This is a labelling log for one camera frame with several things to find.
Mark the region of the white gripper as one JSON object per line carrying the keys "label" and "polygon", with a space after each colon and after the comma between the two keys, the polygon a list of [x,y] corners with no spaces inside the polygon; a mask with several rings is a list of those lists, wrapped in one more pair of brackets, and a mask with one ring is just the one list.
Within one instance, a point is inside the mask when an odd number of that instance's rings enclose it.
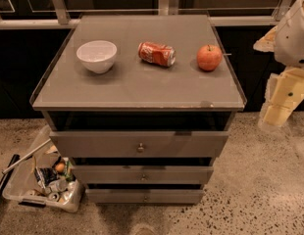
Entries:
{"label": "white gripper", "polygon": [[304,100],[304,3],[294,4],[278,26],[254,43],[253,49],[274,51],[275,59],[286,65],[280,74],[270,75],[259,114],[259,128],[273,132]]}

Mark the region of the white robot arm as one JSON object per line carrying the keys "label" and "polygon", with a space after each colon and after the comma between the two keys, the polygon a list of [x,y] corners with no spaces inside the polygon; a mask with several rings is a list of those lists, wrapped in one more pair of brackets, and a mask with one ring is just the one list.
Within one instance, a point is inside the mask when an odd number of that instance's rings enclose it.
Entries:
{"label": "white robot arm", "polygon": [[304,100],[304,0],[296,0],[279,23],[257,40],[253,49],[273,52],[285,65],[267,81],[258,125],[266,131],[281,128]]}

